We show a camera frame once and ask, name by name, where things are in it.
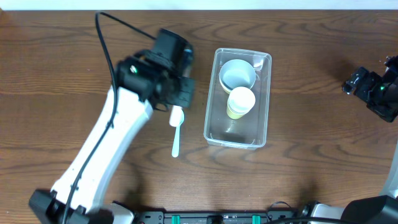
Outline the light blue plastic spoon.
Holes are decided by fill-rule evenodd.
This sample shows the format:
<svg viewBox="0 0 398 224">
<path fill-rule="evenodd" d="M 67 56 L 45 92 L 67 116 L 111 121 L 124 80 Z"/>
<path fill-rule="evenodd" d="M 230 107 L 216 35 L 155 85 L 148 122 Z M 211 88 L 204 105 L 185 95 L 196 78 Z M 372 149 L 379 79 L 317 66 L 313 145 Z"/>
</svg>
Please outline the light blue plastic spoon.
<svg viewBox="0 0 398 224">
<path fill-rule="evenodd" d="M 183 120 L 182 120 L 181 125 L 183 124 L 184 119 L 185 119 L 185 115 L 183 112 Z M 172 157 L 178 157 L 179 152 L 180 152 L 180 128 L 181 128 L 181 125 L 175 127 L 175 137 L 174 137 L 174 143 L 172 146 Z"/>
</svg>

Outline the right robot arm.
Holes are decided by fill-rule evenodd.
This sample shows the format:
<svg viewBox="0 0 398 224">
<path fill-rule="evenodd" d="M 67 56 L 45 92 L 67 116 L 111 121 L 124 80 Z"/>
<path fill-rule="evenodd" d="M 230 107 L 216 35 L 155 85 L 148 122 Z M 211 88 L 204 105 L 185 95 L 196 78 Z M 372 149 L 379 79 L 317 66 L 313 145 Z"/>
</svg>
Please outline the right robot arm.
<svg viewBox="0 0 398 224">
<path fill-rule="evenodd" d="M 342 89 L 391 123 L 397 119 L 397 66 L 386 67 L 383 76 L 361 67 L 344 82 Z M 354 200 L 345 208 L 315 202 L 302 210 L 300 218 L 301 223 L 397 223 L 397 153 L 379 196 Z"/>
</svg>

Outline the white plastic fork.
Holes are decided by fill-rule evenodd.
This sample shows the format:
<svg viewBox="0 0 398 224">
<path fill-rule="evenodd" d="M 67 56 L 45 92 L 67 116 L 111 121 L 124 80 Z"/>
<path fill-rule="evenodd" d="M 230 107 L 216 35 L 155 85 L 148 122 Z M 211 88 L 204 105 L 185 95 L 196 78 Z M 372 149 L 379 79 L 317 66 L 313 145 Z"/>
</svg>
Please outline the white plastic fork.
<svg viewBox="0 0 398 224">
<path fill-rule="evenodd" d="M 172 127 L 180 126 L 182 123 L 182 120 L 183 120 L 182 107 L 173 105 L 171 114 L 170 114 L 169 125 L 171 125 Z"/>
</svg>

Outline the grey-blue plastic bowl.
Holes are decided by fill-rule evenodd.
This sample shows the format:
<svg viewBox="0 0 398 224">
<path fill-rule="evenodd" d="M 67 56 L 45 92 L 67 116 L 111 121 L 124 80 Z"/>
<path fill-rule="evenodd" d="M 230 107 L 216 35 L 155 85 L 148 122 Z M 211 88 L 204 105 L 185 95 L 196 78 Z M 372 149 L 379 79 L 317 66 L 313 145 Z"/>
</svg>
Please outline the grey-blue plastic bowl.
<svg viewBox="0 0 398 224">
<path fill-rule="evenodd" d="M 233 59 L 221 67 L 219 80 L 231 91 L 240 86 L 251 89 L 256 81 L 256 72 L 247 61 Z"/>
</svg>

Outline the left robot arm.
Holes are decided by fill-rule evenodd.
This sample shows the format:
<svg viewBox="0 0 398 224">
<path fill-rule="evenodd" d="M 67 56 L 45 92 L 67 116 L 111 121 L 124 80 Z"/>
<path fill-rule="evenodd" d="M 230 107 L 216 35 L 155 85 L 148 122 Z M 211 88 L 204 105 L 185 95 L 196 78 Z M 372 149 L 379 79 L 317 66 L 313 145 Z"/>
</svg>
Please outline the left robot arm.
<svg viewBox="0 0 398 224">
<path fill-rule="evenodd" d="M 179 54 L 143 50 L 119 62 L 103 110 L 70 167 L 50 190 L 37 189 L 29 207 L 41 223 L 134 223 L 132 210 L 104 204 L 110 180 L 156 106 L 172 106 L 178 124 L 192 100 L 191 48 Z"/>
</svg>

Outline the yellow plastic bowl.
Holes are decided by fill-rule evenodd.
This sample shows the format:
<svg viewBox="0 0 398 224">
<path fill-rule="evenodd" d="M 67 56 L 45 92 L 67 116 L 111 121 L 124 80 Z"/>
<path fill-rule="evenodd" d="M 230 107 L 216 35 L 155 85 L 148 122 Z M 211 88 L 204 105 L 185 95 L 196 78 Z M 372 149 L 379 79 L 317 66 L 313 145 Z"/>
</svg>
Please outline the yellow plastic bowl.
<svg viewBox="0 0 398 224">
<path fill-rule="evenodd" d="M 221 84 L 221 87 L 223 88 L 223 90 L 224 90 L 227 94 L 230 94 L 230 93 L 231 93 L 231 90 L 230 90 L 229 88 L 227 88 L 227 87 L 224 85 L 223 82 L 220 82 L 220 84 Z"/>
</svg>

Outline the yellow plastic cup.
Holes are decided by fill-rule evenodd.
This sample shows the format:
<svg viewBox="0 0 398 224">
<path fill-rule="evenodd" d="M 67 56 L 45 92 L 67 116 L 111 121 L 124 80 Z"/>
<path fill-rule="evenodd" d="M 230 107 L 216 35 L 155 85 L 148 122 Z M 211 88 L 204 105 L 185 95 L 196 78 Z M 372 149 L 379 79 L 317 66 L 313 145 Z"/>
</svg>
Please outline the yellow plastic cup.
<svg viewBox="0 0 398 224">
<path fill-rule="evenodd" d="M 226 114 L 231 118 L 231 119 L 239 119 L 243 117 L 245 114 L 247 114 L 249 110 L 244 110 L 243 112 L 237 112 L 230 105 L 227 105 L 226 107 Z"/>
</svg>

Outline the white plastic cup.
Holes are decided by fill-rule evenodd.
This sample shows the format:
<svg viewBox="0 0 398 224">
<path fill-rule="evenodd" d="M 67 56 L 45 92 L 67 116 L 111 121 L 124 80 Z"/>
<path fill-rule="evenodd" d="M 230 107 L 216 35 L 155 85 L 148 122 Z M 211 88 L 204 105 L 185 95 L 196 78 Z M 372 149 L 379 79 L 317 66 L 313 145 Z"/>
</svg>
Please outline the white plastic cup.
<svg viewBox="0 0 398 224">
<path fill-rule="evenodd" d="M 237 114 L 248 113 L 255 105 L 254 93 L 243 86 L 233 89 L 228 97 L 228 106 Z"/>
</svg>

